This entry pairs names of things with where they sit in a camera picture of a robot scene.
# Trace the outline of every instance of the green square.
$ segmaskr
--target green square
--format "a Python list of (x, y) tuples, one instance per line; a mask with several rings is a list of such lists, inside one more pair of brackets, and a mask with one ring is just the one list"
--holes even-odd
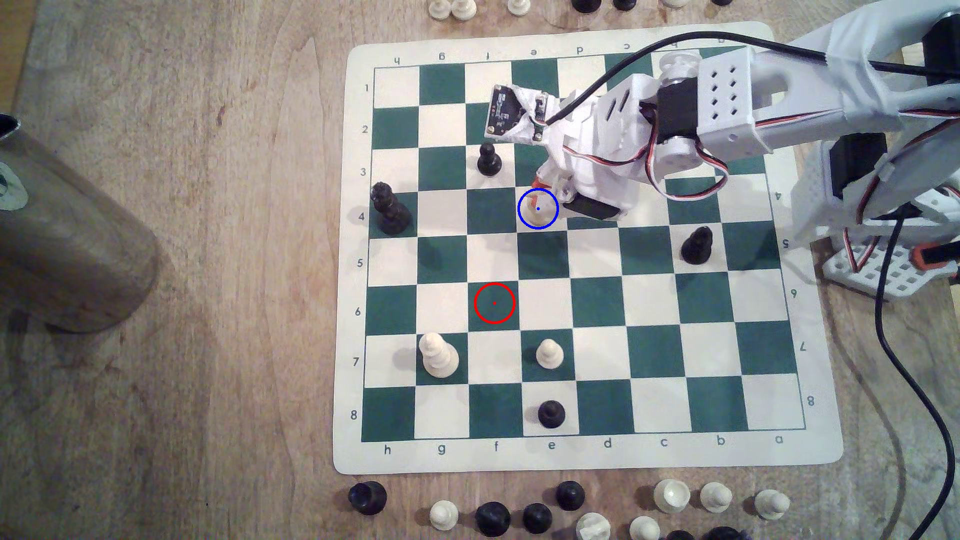
[(523, 436), (520, 385), (470, 385), (470, 438)]
[(683, 377), (684, 347), (680, 326), (627, 328), (630, 377)]
[(730, 279), (726, 272), (677, 274), (677, 303), (682, 323), (733, 320)]
[(623, 283), (621, 278), (570, 280), (574, 327), (623, 326)]
[(467, 190), (467, 234), (516, 233), (512, 187)]
[[(470, 331), (518, 330), (520, 328), (520, 300), (516, 282), (502, 283), (506, 288), (491, 283), (467, 284), (469, 302), (467, 328)], [(492, 322), (484, 321), (480, 315)]]
[[(716, 178), (675, 178), (666, 181), (666, 192), (671, 195), (692, 195), (716, 184)], [(719, 223), (720, 206), (716, 195), (701, 201), (667, 201), (671, 225), (688, 223)]]
[(514, 176), (517, 186), (532, 185), (537, 177), (537, 169), (546, 163), (549, 156), (546, 148), (528, 144), (514, 145)]
[(723, 241), (730, 270), (780, 268), (777, 231), (772, 221), (724, 223)]
[(513, 82), (517, 86), (560, 95), (557, 83), (557, 59), (520, 60), (511, 62)]
[(417, 192), (397, 193), (396, 199), (410, 210), (410, 225), (399, 234), (386, 234), (380, 231), (382, 215), (373, 208), (373, 202), (367, 210), (365, 219), (370, 223), (370, 238), (410, 238), (417, 235)]
[(415, 393), (413, 386), (364, 388), (360, 440), (413, 440)]
[(736, 323), (736, 343), (744, 375), (797, 373), (790, 321)]
[(373, 110), (373, 150), (417, 148), (420, 144), (420, 108)]
[(420, 104), (463, 103), (464, 65), (438, 63), (420, 67)]
[(620, 229), (620, 260), (624, 275), (673, 274), (672, 250), (669, 227)]
[(467, 189), (467, 148), (420, 148), (418, 189)]
[(570, 276), (566, 231), (518, 234), (516, 256), (522, 280)]
[(423, 353), (420, 352), (421, 337), (423, 337), (422, 333), (417, 334), (417, 386), (430, 384), (467, 384), (467, 335), (465, 333), (444, 334), (444, 341), (450, 345), (453, 345), (453, 348), (457, 350), (457, 355), (460, 356), (460, 363), (457, 365), (457, 371), (450, 374), (449, 377), (444, 377), (443, 379), (437, 379), (436, 377), (430, 375), (426, 372), (426, 368), (423, 367)]
[(367, 335), (416, 331), (416, 285), (367, 287)]
[[(554, 369), (546, 369), (537, 363), (537, 347), (546, 338), (553, 339), (564, 350), (564, 361)], [(573, 330), (525, 330), (520, 331), (521, 366), (523, 381), (576, 380), (573, 369)]]
[(690, 426), (694, 432), (748, 430), (740, 377), (689, 378), (686, 380), (686, 395), (690, 402)]
[(578, 380), (577, 413), (581, 435), (634, 432), (629, 380)]
[[(621, 60), (629, 57), (631, 53), (621, 53), (619, 55), (605, 55), (603, 60), (607, 71), (610, 71), (615, 65), (617, 65)], [(654, 76), (654, 63), (650, 58), (650, 55), (647, 55), (634, 63), (623, 68), (623, 71), (617, 73), (616, 75), (610, 77), (610, 80), (607, 81), (607, 90), (613, 90), (613, 88), (623, 82), (624, 79), (630, 77), (634, 73), (646, 73), (647, 75)]]
[(466, 236), (417, 239), (417, 283), (458, 283), (466, 280)]

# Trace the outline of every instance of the blue circle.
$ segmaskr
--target blue circle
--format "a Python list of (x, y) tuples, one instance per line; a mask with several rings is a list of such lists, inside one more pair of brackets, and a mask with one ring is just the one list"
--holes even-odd
[[(557, 205), (557, 213), (553, 214), (553, 219), (550, 220), (550, 223), (547, 223), (547, 224), (544, 225), (543, 227), (534, 227), (533, 225), (530, 225), (529, 223), (526, 222), (525, 219), (523, 219), (523, 214), (520, 212), (520, 205), (523, 204), (523, 199), (526, 199), (526, 198), (527, 198), (527, 195), (530, 194), (531, 191), (542, 191), (542, 192), (546, 193), (547, 195), (549, 195), (550, 197), (553, 198), (553, 202)], [(523, 225), (526, 225), (527, 227), (529, 227), (529, 228), (531, 228), (531, 229), (536, 229), (536, 230), (546, 229), (547, 227), (550, 227), (551, 225), (553, 225), (553, 223), (554, 223), (555, 221), (557, 221), (557, 217), (560, 216), (560, 201), (558, 201), (558, 200), (557, 200), (557, 196), (554, 195), (553, 193), (550, 193), (550, 191), (549, 191), (548, 189), (543, 189), (542, 187), (532, 187), (532, 188), (527, 189), (526, 191), (524, 191), (524, 192), (523, 192), (523, 195), (520, 196), (520, 200), (517, 201), (517, 203), (516, 203), (516, 215), (519, 216), (520, 221), (523, 222)]]

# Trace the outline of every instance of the black pawn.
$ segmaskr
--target black pawn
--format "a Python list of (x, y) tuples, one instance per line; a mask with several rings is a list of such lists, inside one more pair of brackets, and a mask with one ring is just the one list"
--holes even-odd
[(573, 480), (562, 481), (557, 486), (557, 504), (567, 512), (583, 506), (586, 499), (584, 486)]
[(380, 482), (370, 480), (351, 487), (347, 498), (354, 510), (365, 516), (372, 516), (380, 513), (387, 505), (387, 490), (383, 489)]
[(386, 234), (400, 234), (410, 225), (410, 210), (401, 203), (389, 185), (377, 182), (370, 190), (373, 209), (380, 212), (377, 226)]
[(537, 410), (537, 418), (545, 428), (552, 430), (558, 428), (566, 420), (566, 411), (560, 402), (550, 400), (540, 404), (540, 408)]
[(481, 504), (474, 519), (480, 533), (490, 538), (500, 536), (510, 528), (510, 510), (496, 501)]
[(713, 231), (710, 227), (698, 227), (680, 247), (680, 257), (687, 264), (703, 264), (710, 258), (713, 248)]
[(484, 176), (493, 176), (500, 172), (503, 161), (496, 154), (496, 150), (489, 142), (480, 145), (480, 159), (477, 160), (477, 170)]
[(523, 528), (531, 534), (546, 532), (553, 525), (553, 513), (543, 503), (527, 504), (523, 508)]

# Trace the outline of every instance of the captured chess piece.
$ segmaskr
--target captured chess piece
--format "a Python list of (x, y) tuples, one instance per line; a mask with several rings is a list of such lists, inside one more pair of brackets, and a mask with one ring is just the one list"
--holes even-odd
[(380, 212), (377, 226), (386, 234), (400, 234), (410, 225), (410, 210), (401, 203), (389, 185), (377, 182), (370, 190), (373, 209)]

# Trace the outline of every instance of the red circle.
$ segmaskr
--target red circle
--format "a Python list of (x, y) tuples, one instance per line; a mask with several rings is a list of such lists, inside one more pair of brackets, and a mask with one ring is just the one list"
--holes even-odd
[[(483, 289), (489, 287), (490, 285), (500, 285), (501, 287), (507, 289), (507, 292), (510, 293), (510, 299), (514, 301), (514, 305), (510, 308), (510, 314), (507, 315), (506, 317), (500, 319), (499, 321), (489, 321), (489, 320), (487, 320), (483, 315), (480, 314), (480, 310), (477, 309), (477, 298), (480, 297), (480, 292), (483, 291)], [(503, 283), (500, 283), (500, 282), (487, 283), (486, 285), (480, 287), (480, 290), (478, 290), (477, 293), (473, 295), (473, 311), (476, 312), (477, 317), (480, 317), (480, 319), (481, 319), (483, 322), (485, 322), (485, 323), (490, 323), (490, 324), (492, 324), (492, 325), (498, 325), (498, 324), (500, 324), (500, 323), (504, 323), (504, 322), (507, 321), (507, 319), (513, 317), (513, 316), (514, 316), (514, 311), (516, 311), (516, 297), (514, 296), (514, 291), (510, 290), (510, 287), (508, 287), (507, 285), (505, 285), (505, 284), (503, 284)]]

